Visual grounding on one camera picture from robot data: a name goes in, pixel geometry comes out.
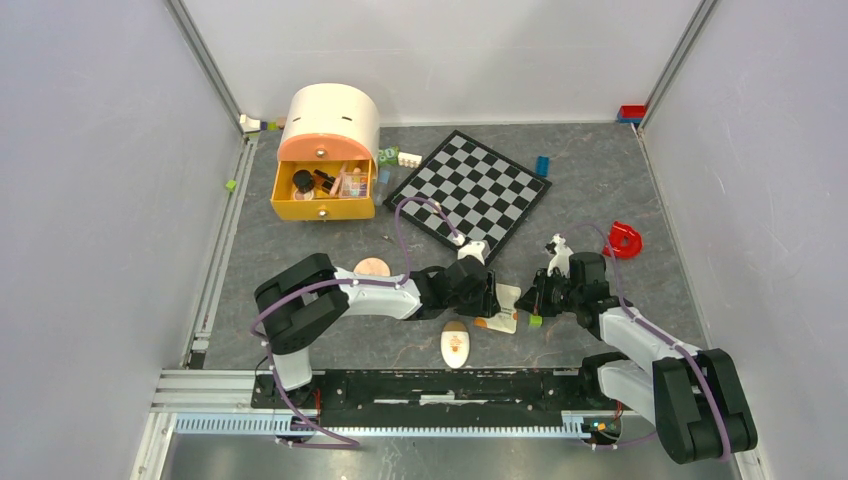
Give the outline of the white orange sachet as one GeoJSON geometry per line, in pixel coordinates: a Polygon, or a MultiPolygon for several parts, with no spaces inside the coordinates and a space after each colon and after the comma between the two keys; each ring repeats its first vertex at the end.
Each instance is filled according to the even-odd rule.
{"type": "Polygon", "coordinates": [[[515,334],[518,320],[515,304],[521,297],[521,289],[512,285],[497,283],[495,293],[500,311],[489,318],[475,318],[473,325],[506,334],[515,334]]]}

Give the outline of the round pink compact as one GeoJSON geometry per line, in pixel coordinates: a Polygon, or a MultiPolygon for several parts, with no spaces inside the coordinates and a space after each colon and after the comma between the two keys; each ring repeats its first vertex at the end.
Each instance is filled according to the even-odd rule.
{"type": "Polygon", "coordinates": [[[357,263],[354,272],[362,275],[388,277],[391,275],[389,265],[377,257],[368,257],[357,263]]]}

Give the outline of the colourful eyeshadow palette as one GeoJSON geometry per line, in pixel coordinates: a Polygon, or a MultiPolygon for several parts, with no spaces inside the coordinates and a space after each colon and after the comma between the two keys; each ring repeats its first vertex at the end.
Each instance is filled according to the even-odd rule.
{"type": "Polygon", "coordinates": [[[367,198],[370,177],[364,172],[345,172],[341,175],[338,197],[343,199],[367,198]]]}

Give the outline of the small round pink jar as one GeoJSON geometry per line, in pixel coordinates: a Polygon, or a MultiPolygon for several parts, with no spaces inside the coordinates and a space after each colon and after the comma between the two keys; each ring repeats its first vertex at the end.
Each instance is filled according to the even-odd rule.
{"type": "Polygon", "coordinates": [[[315,198],[315,194],[314,194],[313,191],[308,191],[308,192],[295,191],[292,194],[292,199],[296,200],[296,201],[309,201],[309,200],[313,200],[314,198],[315,198]]]}

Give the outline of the black round cap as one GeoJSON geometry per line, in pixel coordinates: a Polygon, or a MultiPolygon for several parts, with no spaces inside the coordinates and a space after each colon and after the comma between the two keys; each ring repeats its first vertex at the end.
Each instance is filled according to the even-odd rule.
{"type": "Polygon", "coordinates": [[[292,175],[292,183],[299,193],[307,193],[315,188],[315,178],[313,173],[306,169],[297,170],[292,175]]]}

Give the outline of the yellow drawer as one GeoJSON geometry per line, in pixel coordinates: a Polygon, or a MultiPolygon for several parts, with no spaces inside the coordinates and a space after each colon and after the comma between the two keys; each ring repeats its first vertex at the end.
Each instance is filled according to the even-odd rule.
{"type": "Polygon", "coordinates": [[[377,176],[377,167],[371,160],[347,161],[346,172],[364,172],[370,177],[367,198],[343,199],[338,196],[331,198],[316,185],[312,190],[315,198],[309,201],[296,201],[292,194],[296,191],[292,183],[292,175],[300,169],[313,173],[315,169],[322,170],[334,177],[338,175],[341,164],[345,161],[307,161],[279,162],[270,197],[270,203],[276,214],[287,221],[317,221],[317,220],[363,220],[373,218],[376,207],[372,200],[373,184],[377,176]]]}

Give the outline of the pink lip pencil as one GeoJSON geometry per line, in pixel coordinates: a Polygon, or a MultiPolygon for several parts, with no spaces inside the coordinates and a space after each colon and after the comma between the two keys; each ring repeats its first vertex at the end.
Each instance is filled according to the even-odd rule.
{"type": "Polygon", "coordinates": [[[338,192],[339,192],[339,189],[340,189],[340,186],[341,186],[341,182],[342,182],[344,174],[347,171],[348,165],[349,165],[349,163],[347,161],[345,161],[341,164],[338,175],[335,177],[333,186],[331,187],[331,190],[330,190],[330,197],[331,198],[335,198],[335,197],[338,196],[338,192]]]}

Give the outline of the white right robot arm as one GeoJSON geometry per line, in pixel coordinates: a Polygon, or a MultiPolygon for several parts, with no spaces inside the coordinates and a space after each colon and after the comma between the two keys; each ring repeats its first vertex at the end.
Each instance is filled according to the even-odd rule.
{"type": "Polygon", "coordinates": [[[700,349],[648,321],[612,292],[600,253],[568,257],[565,269],[537,271],[517,301],[543,318],[575,315],[578,324],[613,352],[583,360],[580,400],[602,408],[616,400],[650,422],[678,464],[753,450],[759,435],[732,357],[700,349]]]}

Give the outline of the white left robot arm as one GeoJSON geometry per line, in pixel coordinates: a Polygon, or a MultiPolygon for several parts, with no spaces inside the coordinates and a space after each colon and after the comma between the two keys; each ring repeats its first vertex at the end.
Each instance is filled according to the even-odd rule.
{"type": "Polygon", "coordinates": [[[495,273],[473,256],[382,277],[336,267],[327,254],[315,253],[260,284],[253,296],[259,317],[252,331],[270,348],[276,394],[295,408],[314,394],[309,347],[339,319],[430,320],[447,310],[474,317],[499,309],[495,273]]]}

